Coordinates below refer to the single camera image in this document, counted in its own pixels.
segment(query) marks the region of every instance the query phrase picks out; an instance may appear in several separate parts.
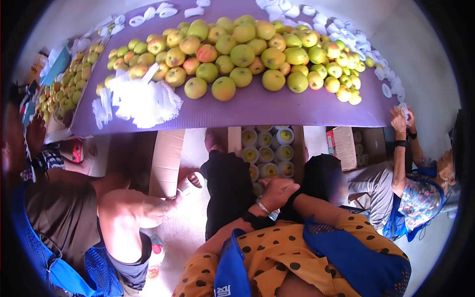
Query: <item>person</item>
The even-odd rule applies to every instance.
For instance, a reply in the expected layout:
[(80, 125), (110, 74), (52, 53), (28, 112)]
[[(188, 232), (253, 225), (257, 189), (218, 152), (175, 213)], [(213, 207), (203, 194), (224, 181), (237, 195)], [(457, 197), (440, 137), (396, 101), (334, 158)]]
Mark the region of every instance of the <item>person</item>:
[[(38, 173), (37, 183), (24, 183), (23, 124), (13, 104), (5, 114), (2, 169), (12, 198), (12, 219), (40, 275), (73, 294), (137, 294), (144, 286), (152, 249), (150, 238), (139, 229), (161, 224), (192, 186), (200, 187), (198, 176), (190, 174), (176, 197), (165, 200), (127, 190), (124, 171), (93, 180), (64, 170), (49, 180)], [(43, 121), (29, 124), (30, 152), (41, 151), (43, 128)]]
[[(211, 132), (205, 146), (207, 241), (186, 261), (173, 296), (403, 295), (411, 273), (407, 255), (364, 216), (315, 198), (311, 179), (300, 187), (266, 177), (257, 200), (249, 163), (225, 153)], [(284, 211), (275, 222), (268, 218), (286, 206), (305, 222), (281, 220)]]

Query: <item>cardboard flap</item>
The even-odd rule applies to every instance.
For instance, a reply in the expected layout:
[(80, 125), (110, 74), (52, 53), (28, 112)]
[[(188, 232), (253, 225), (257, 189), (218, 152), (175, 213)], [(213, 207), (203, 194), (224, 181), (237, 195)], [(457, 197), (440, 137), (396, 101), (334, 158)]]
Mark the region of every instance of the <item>cardboard flap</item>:
[(150, 172), (150, 196), (166, 198), (176, 195), (184, 138), (185, 129), (157, 133)]

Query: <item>concrete floor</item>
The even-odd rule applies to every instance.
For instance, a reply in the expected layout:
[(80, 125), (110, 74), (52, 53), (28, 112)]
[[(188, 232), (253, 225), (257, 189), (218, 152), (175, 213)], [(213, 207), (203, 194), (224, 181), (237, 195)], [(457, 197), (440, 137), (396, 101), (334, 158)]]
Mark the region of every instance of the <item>concrete floor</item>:
[[(327, 16), (335, 16), (342, 21), (350, 20), (366, 32), (372, 45), (401, 77), (406, 89), (406, 102), (413, 107), (416, 115), (422, 148), (427, 156), (438, 158), (447, 149), (446, 134), (455, 121), (460, 103), (447, 55), (416, 4), (411, 0), (290, 1), (314, 6)], [(111, 13), (124, 13), (154, 2), (157, 0), (54, 1), (26, 43), (13, 80), (21, 82), (24, 79), (34, 54), (41, 49), (49, 50), (58, 42), (84, 34)], [(65, 26), (72, 19), (80, 19), (81, 22)], [(207, 160), (204, 133), (205, 129), (186, 131), (181, 161), (183, 168), (199, 168)], [(306, 127), (305, 138), (310, 155), (326, 151), (324, 127)], [(99, 156), (106, 157), (108, 137), (99, 138), (99, 142), (102, 143), (98, 145)], [(173, 292), (184, 262), (204, 242), (208, 199), (209, 194), (204, 189), (184, 204), (176, 217), (166, 220), (155, 230), (164, 241), (166, 255), (159, 277), (146, 284), (142, 296), (170, 296)], [(415, 239), (411, 243), (406, 239), (397, 241), (412, 265), (406, 296), (414, 294), (432, 269), (452, 225), (453, 220), (441, 214), (432, 220), (420, 240)]]

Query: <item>black wristband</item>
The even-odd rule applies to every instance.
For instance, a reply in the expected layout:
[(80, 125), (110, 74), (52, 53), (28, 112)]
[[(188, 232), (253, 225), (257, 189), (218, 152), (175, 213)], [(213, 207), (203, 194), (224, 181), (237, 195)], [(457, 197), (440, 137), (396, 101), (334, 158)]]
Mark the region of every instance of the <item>black wristband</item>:
[(269, 217), (257, 217), (248, 211), (246, 211), (241, 218), (243, 221), (251, 223), (251, 227), (254, 230), (260, 230), (276, 225), (276, 222), (271, 220)]

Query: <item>woman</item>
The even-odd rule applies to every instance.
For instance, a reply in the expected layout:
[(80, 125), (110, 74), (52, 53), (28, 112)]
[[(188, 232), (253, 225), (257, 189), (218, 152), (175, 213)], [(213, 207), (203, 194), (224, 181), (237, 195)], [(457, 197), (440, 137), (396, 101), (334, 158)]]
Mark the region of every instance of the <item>woman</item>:
[[(266, 178), (260, 181), (266, 192), (256, 200), (249, 163), (225, 153), (211, 133), (205, 146), (208, 240), (186, 262), (174, 296), (404, 294), (407, 255), (365, 217), (312, 197), (309, 180), (300, 188), (292, 180)], [(268, 218), (286, 204), (305, 224)]]

